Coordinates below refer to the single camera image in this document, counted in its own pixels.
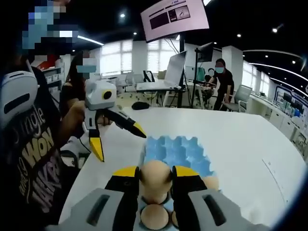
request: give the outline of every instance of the ceiling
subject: ceiling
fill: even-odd
[[[65,28],[78,30],[87,38],[108,43],[123,39],[145,40],[140,13],[158,0],[71,0],[66,13],[56,21]],[[203,45],[216,42],[215,47],[235,46],[243,51],[252,49],[279,50],[297,54],[303,59],[308,55],[308,33],[306,32],[307,10],[295,1],[281,0],[212,0],[205,6],[210,28],[184,32],[185,42]],[[279,27],[277,33],[272,29]],[[71,39],[59,42],[51,38],[38,45],[40,53],[46,48],[52,52],[95,49],[91,42]],[[302,59],[287,54],[272,52],[244,52],[244,59],[251,63],[278,66],[308,79],[308,68],[301,71]],[[296,88],[308,82],[293,74],[270,67],[257,66],[270,77],[289,83]]]

